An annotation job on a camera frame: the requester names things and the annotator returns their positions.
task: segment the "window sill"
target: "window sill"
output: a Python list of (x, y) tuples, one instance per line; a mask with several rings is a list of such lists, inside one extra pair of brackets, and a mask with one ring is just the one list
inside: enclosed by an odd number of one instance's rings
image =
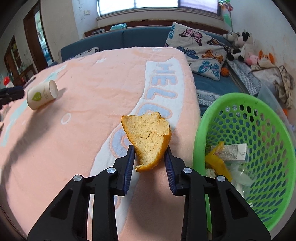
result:
[(142, 12), (156, 12), (156, 11), (160, 11), (160, 12), (166, 11), (166, 12), (171, 12), (171, 13), (173, 13), (173, 12), (175, 12), (175, 13), (192, 13), (192, 14), (203, 15), (206, 17), (211, 17), (211, 18), (215, 18), (217, 20), (223, 21), (223, 18), (221, 16), (219, 16), (218, 14), (212, 13), (212, 12), (207, 12), (207, 11), (199, 10), (199, 9), (177, 8), (177, 7), (144, 7), (144, 8), (126, 9), (126, 10), (113, 12), (113, 13), (109, 13), (109, 14), (97, 17), (96, 20), (99, 21), (99, 20), (103, 20), (106, 18), (111, 18), (111, 17), (123, 15), (123, 14), (128, 14), (128, 13), (142, 13)]

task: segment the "green leaf label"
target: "green leaf label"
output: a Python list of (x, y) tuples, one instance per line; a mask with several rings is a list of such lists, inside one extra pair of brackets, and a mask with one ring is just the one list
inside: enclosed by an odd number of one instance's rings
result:
[(34, 101), (40, 101), (41, 99), (42, 99), (42, 96), (40, 92), (36, 92), (32, 98), (32, 100)]

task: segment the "bed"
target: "bed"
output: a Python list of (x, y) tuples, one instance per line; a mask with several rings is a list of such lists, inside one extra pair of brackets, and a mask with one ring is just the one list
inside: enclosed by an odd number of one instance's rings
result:
[[(98, 52), (43, 70), (26, 91), (49, 80), (56, 82), (58, 98), (37, 111), (26, 98), (15, 101), (0, 136), (0, 204), (24, 236), (74, 175), (97, 175), (126, 155), (122, 115), (160, 112), (173, 131), (173, 155), (192, 165), (200, 109), (181, 51)], [(172, 195), (164, 163), (133, 172), (128, 194), (115, 197), (115, 209), (119, 240), (180, 240), (184, 198)]]

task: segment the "doorway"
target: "doorway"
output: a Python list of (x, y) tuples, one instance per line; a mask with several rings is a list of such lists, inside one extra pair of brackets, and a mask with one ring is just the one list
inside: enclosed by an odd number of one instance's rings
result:
[(43, 31), (40, 1), (34, 5), (24, 18), (24, 28), (33, 61), (38, 72), (40, 72), (53, 62)]

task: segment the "small basketball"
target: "small basketball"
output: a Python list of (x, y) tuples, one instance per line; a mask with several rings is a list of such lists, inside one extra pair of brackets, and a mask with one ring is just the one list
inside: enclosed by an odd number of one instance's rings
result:
[(228, 68), (225, 68), (225, 67), (221, 68), (221, 75), (223, 77), (228, 77), (229, 76), (229, 70), (228, 70)]

